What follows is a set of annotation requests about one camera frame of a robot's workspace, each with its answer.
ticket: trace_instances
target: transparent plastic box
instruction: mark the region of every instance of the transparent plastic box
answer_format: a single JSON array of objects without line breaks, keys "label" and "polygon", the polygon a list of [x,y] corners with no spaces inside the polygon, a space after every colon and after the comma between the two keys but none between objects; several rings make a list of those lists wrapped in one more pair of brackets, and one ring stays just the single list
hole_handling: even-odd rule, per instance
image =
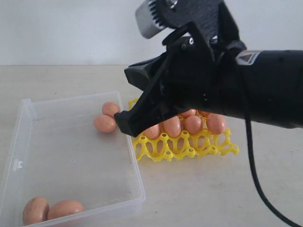
[{"label": "transparent plastic box", "polygon": [[82,213],[28,227],[100,227],[139,214],[145,192],[131,137],[98,132],[93,120],[118,92],[43,102],[22,100],[2,180],[0,226],[21,227],[33,197],[80,201]]}]

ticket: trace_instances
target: white wall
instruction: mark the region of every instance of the white wall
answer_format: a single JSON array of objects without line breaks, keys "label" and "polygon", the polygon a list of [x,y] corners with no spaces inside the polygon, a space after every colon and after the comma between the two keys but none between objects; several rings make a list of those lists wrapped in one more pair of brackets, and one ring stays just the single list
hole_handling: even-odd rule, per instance
[{"label": "white wall", "polygon": [[[0,65],[131,64],[159,55],[142,38],[142,0],[1,0]],[[226,0],[250,49],[303,49],[303,0]]]}]

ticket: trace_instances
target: yellow egg tray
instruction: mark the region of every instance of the yellow egg tray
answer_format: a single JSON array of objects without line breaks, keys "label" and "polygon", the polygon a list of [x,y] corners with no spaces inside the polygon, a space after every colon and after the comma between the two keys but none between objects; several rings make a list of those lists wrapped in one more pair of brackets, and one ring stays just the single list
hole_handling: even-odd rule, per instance
[{"label": "yellow egg tray", "polygon": [[[131,109],[138,99],[129,101],[129,109]],[[203,157],[207,154],[221,156],[229,152],[237,155],[239,153],[239,146],[231,143],[231,130],[226,130],[221,135],[212,134],[206,126],[206,118],[197,114],[203,121],[203,129],[197,135],[190,135],[188,131],[182,131],[176,138],[171,138],[166,134],[161,125],[161,135],[155,139],[150,140],[141,133],[139,136],[133,138],[133,146],[136,152],[137,161],[146,155],[155,162],[163,159],[171,161],[173,158],[177,160],[183,159],[185,156]]]}]

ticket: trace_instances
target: robotic arm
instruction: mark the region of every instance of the robotic arm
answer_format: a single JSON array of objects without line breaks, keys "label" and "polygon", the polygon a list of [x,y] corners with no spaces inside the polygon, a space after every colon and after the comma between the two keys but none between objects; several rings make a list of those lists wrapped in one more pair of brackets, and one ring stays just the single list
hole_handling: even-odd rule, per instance
[{"label": "robotic arm", "polygon": [[125,69],[143,94],[115,115],[121,132],[137,136],[191,108],[244,119],[239,87],[251,120],[303,126],[303,51],[248,51],[223,0],[145,0],[136,19],[145,38],[174,31],[166,52]]}]

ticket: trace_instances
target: black cable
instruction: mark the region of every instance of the black cable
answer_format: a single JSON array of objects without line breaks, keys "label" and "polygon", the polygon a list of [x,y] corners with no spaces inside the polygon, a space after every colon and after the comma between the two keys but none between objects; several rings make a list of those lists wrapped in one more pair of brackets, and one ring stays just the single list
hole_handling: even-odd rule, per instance
[{"label": "black cable", "polygon": [[257,175],[256,165],[255,165],[255,158],[254,158],[254,151],[253,151],[253,140],[252,140],[252,130],[251,130],[251,117],[250,117],[250,111],[249,111],[249,104],[248,104],[248,96],[247,96],[247,89],[246,89],[246,83],[244,81],[244,78],[241,76],[241,72],[239,68],[237,68],[237,82],[239,90],[241,91],[241,97],[242,97],[242,103],[243,103],[243,110],[244,110],[244,119],[245,119],[245,126],[246,126],[246,137],[247,137],[247,148],[248,148],[248,158],[250,162],[250,171],[251,176],[253,179],[253,182],[256,186],[257,192],[262,199],[262,201],[265,203],[265,205],[268,207],[268,209],[273,212],[279,219],[281,219],[283,222],[288,224],[291,227],[302,227],[296,223],[294,223],[292,220],[285,217],[283,214],[281,214],[267,199],[266,195],[264,194],[259,179]]}]

